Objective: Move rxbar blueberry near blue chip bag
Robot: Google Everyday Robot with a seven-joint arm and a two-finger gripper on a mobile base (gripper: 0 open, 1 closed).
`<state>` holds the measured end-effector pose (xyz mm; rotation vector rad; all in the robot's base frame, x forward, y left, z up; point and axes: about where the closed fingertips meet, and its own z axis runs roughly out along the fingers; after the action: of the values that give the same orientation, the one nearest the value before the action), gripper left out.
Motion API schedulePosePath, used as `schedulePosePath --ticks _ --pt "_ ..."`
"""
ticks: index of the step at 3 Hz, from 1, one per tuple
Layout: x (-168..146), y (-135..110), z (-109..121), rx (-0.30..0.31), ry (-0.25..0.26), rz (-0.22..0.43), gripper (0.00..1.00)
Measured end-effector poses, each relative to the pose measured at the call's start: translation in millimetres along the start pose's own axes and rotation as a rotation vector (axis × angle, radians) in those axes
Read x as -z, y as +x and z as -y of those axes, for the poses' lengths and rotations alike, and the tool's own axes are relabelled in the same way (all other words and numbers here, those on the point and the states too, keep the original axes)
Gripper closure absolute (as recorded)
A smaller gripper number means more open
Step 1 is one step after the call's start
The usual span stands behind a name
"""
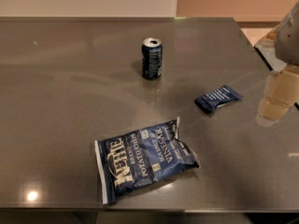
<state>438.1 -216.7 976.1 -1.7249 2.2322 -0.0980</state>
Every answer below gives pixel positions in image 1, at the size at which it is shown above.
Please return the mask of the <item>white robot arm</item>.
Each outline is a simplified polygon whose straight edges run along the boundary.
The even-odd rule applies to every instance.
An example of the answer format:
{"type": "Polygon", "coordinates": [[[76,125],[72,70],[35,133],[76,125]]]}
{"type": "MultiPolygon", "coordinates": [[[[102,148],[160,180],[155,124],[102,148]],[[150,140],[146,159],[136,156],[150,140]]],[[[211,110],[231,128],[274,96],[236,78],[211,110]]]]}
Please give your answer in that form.
{"type": "Polygon", "coordinates": [[[275,53],[285,63],[299,64],[299,1],[278,25],[275,53]]]}

